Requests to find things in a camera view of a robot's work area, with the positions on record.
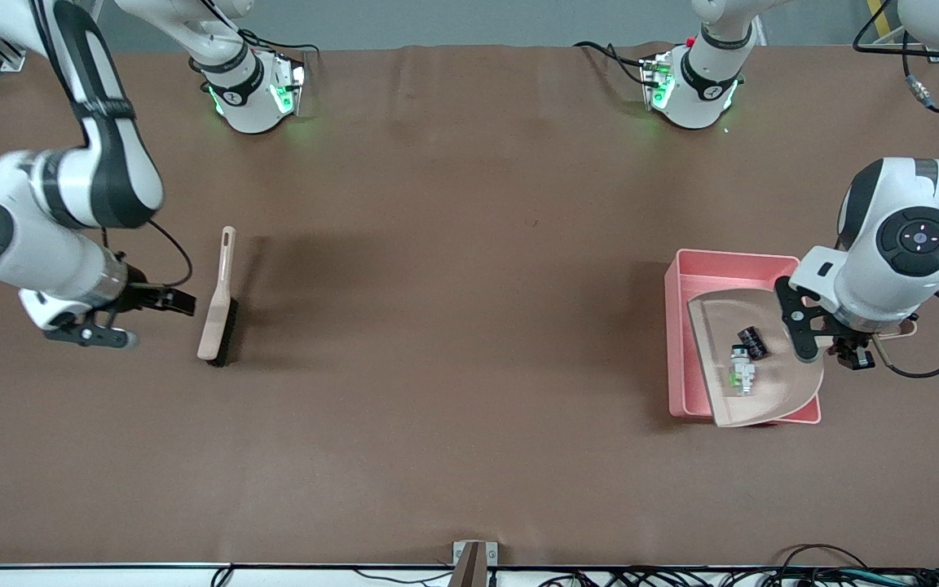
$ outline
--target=brown tabletop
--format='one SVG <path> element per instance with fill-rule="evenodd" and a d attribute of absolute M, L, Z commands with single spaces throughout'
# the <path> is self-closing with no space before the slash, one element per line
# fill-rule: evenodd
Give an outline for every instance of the brown tabletop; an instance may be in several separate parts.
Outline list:
<path fill-rule="evenodd" d="M 939 157 L 898 60 L 757 49 L 735 106 L 685 131 L 578 49 L 329 52 L 313 118 L 262 136 L 225 126 L 185 55 L 117 62 L 201 305 L 88 350 L 0 283 L 0 561 L 432 562 L 486 538 L 508 563 L 825 541 L 939 565 L 939 378 L 828 360 L 817 426 L 667 412 L 676 249 L 804 255 L 862 167 Z M 79 141 L 44 62 L 1 79 L 0 155 Z M 228 223 L 240 349 L 215 370 L 194 354 Z M 182 274 L 152 229 L 112 245 Z M 892 346 L 914 370 L 939 364 L 923 314 Z"/>

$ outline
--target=brush handle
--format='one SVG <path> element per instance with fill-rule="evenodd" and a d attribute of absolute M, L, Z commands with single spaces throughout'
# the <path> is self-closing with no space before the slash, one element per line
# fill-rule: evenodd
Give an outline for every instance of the brush handle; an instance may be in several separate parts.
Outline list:
<path fill-rule="evenodd" d="M 238 231 L 234 227 L 223 227 L 223 236 L 219 242 L 219 283 L 231 286 L 231 265 L 234 264 L 234 237 Z"/>

